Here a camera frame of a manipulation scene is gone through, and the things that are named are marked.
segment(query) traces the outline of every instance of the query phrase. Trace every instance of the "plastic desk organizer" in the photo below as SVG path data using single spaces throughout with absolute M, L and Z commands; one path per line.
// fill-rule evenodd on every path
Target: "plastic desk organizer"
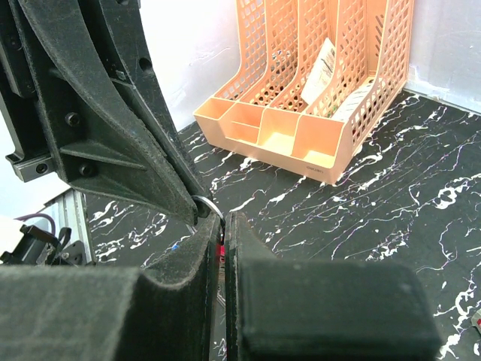
M 407 80 L 414 0 L 237 0 L 240 69 L 197 111 L 207 141 L 334 184 Z M 324 40 L 334 74 L 301 91 Z M 329 117 L 365 84 L 349 119 Z

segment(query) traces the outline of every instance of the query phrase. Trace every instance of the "black table surface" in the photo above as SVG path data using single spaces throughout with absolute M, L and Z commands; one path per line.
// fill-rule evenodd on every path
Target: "black table surface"
M 411 267 L 443 338 L 438 358 L 479 359 L 470 326 L 481 308 L 477 115 L 402 92 L 335 186 L 211 147 L 196 124 L 181 137 L 221 211 L 246 213 L 278 256 Z M 182 223 L 139 206 L 88 196 L 87 208 L 101 265 L 144 267 L 189 237 Z M 225 359 L 217 311 L 215 360 Z

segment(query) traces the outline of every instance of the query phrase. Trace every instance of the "metal ring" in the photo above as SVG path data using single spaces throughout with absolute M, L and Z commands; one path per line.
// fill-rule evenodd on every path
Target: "metal ring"
M 204 196 L 192 196 L 192 199 L 194 201 L 204 203 L 206 206 L 208 206 L 212 212 L 217 214 L 220 218 L 220 226 L 222 227 L 222 240 L 221 243 L 224 243 L 224 237 L 225 237 L 225 218 L 222 212 L 220 211 L 219 207 L 216 206 L 214 202 L 212 202 L 209 198 L 204 197 Z

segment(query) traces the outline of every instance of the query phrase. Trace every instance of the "black cable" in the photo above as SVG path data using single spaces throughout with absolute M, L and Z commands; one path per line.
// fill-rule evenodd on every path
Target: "black cable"
M 52 235 L 55 236 L 56 234 L 55 220 L 53 220 L 53 218 L 48 214 L 45 214 L 45 213 L 26 214 L 25 216 L 21 216 L 15 219 L 24 221 L 24 220 L 30 220 L 32 218 L 45 218 L 46 220 L 48 220 L 50 223 L 50 233 L 52 233 Z

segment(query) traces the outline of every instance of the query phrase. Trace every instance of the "paper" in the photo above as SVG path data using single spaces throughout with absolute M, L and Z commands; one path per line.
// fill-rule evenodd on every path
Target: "paper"
M 307 104 L 313 104 L 329 85 L 334 72 L 335 61 L 336 48 L 331 40 L 326 38 L 301 93 L 302 99 Z
M 342 120 L 346 122 L 351 117 L 352 113 L 356 110 L 362 99 L 371 91 L 373 84 L 365 84 L 360 86 L 357 90 L 352 92 L 343 104 L 337 109 L 332 116 L 333 120 Z

